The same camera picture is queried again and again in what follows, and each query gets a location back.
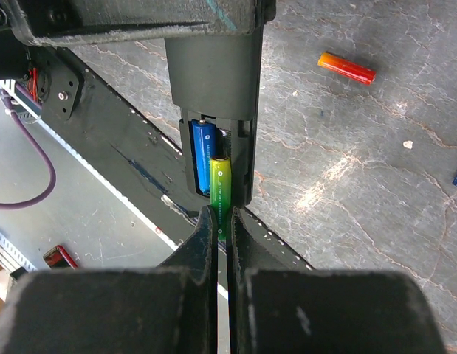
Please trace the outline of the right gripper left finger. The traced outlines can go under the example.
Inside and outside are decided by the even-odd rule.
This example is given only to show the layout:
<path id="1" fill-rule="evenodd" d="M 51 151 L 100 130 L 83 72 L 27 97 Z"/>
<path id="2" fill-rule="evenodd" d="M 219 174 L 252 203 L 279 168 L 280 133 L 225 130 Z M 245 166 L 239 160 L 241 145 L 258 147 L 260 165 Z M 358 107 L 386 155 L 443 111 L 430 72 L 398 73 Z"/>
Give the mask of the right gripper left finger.
<path id="1" fill-rule="evenodd" d="M 0 353 L 215 353 L 217 262 L 205 206 L 156 267 L 25 274 L 0 315 Z"/>

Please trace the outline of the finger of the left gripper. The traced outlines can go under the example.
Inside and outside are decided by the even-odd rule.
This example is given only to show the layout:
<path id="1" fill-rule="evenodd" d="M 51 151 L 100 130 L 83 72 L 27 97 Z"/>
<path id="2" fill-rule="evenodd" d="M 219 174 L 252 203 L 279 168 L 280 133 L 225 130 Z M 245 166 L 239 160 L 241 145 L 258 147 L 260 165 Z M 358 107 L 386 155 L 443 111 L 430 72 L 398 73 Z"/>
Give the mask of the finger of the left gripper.
<path id="1" fill-rule="evenodd" d="M 276 16 L 275 1 L 0 1 L 5 24 L 28 46 L 249 35 Z"/>

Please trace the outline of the green battery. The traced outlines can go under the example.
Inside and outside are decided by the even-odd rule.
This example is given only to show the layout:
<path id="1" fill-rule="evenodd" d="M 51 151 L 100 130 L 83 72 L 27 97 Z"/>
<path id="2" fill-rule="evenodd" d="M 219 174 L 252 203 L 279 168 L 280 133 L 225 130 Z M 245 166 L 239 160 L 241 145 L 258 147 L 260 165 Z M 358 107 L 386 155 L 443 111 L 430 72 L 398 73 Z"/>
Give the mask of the green battery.
<path id="1" fill-rule="evenodd" d="M 226 222 L 231 194 L 231 161 L 226 156 L 213 157 L 210 160 L 210 205 L 216 215 L 217 235 L 221 242 L 227 238 Z"/>

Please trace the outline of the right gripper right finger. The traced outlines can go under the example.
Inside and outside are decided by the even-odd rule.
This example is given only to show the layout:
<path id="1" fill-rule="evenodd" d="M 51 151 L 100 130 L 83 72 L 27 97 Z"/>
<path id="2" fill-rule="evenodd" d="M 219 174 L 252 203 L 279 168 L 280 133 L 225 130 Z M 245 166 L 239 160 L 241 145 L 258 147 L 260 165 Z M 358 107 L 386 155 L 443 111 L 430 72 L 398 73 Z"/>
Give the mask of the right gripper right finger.
<path id="1" fill-rule="evenodd" d="M 238 209 L 227 217 L 233 353 L 444 353 L 419 286 L 381 270 L 292 270 L 264 259 Z"/>

